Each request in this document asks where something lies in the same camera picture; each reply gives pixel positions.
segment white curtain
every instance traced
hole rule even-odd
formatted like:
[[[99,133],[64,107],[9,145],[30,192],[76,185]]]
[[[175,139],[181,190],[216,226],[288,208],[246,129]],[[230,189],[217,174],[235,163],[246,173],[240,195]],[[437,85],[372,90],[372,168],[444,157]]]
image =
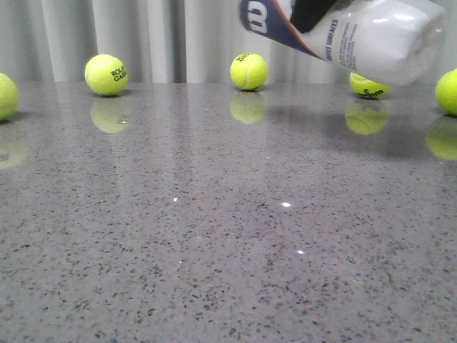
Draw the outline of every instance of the white curtain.
[[[448,40],[422,82],[457,68],[457,3]],[[247,32],[238,0],[0,0],[0,72],[14,79],[81,81],[94,54],[113,54],[137,82],[229,82],[233,58],[264,56],[268,82],[333,83],[347,71]]]

